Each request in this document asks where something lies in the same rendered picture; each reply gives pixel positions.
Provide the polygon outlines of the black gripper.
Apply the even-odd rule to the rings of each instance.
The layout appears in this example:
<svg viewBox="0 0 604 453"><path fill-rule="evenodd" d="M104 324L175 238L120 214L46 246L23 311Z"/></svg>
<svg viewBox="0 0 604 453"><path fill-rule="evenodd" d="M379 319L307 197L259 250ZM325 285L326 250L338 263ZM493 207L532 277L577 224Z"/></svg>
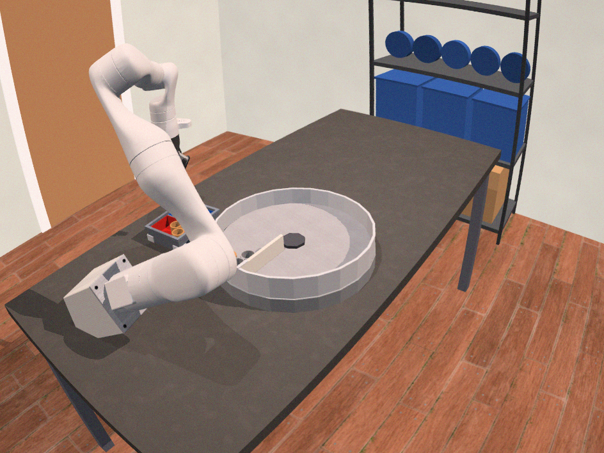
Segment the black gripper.
<svg viewBox="0 0 604 453"><path fill-rule="evenodd" d="M177 136L175 136L174 138L172 138L171 140L172 140L172 143L173 143L173 145L174 145L174 147L175 147L175 149L176 149L176 151L177 151L177 153L178 153L178 155L179 155L179 157L180 157L180 159L182 161L182 164L184 165L184 168L186 169L190 157L188 155L187 156L183 155L182 151L180 150L180 138L179 138L179 134Z"/></svg>

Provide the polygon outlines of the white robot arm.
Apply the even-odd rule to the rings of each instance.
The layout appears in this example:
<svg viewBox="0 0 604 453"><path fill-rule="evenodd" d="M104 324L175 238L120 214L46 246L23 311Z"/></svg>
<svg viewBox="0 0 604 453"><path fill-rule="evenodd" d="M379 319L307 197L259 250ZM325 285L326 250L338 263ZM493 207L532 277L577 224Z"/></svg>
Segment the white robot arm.
<svg viewBox="0 0 604 453"><path fill-rule="evenodd" d="M131 313L199 298L229 281L237 271L235 253L202 202L172 143L190 119L176 118L174 63L150 61L131 44L97 60L89 77L129 166L143 192L168 211L189 243L130 267L104 285L112 310ZM130 112L120 95L132 86L165 89L149 103L151 123Z"/></svg>

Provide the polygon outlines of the white round turntable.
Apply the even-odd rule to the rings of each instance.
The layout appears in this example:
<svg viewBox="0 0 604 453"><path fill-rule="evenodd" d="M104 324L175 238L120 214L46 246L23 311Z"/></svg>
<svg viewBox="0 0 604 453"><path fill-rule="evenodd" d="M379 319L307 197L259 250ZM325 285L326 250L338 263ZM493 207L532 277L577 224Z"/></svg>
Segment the white round turntable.
<svg viewBox="0 0 604 453"><path fill-rule="evenodd" d="M336 305L375 268L374 220L358 202L331 191L257 193L229 206L216 223L237 257L255 252L221 285L255 308L298 313Z"/></svg>

